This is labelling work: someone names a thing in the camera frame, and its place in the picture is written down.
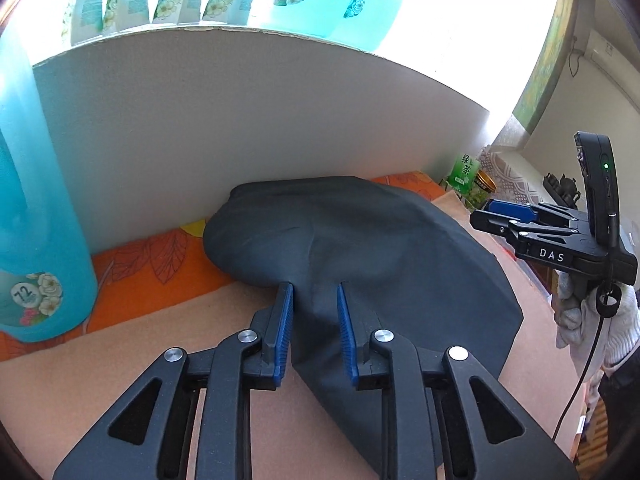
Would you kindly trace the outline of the right hand white glove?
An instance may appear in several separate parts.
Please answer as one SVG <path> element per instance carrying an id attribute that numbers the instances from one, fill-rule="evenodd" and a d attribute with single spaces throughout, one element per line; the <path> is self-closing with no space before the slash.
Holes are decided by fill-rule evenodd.
<path id="1" fill-rule="evenodd" d="M 630 285 L 620 284 L 622 298 L 616 315 L 601 318 L 597 312 L 597 289 L 579 300 L 572 278 L 558 272 L 558 286 L 552 300 L 556 324 L 555 344 L 570 347 L 570 357 L 578 375 L 588 379 L 604 370 L 613 374 L 639 349 L 639 309 Z"/>

